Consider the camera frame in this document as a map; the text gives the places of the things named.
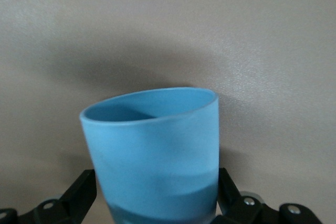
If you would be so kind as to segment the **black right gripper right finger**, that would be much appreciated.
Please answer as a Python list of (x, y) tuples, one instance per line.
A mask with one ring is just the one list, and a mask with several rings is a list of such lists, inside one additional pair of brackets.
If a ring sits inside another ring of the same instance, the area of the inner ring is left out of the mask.
[(255, 223), (262, 204), (252, 196), (242, 196), (225, 168), (218, 173), (217, 202), (222, 211), (213, 223)]

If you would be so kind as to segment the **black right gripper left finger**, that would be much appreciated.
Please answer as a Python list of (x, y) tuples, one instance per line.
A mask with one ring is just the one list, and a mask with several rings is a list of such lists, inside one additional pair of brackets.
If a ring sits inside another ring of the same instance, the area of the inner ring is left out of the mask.
[(82, 223), (96, 196), (95, 171), (84, 170), (60, 198), (46, 200), (34, 209), (34, 221)]

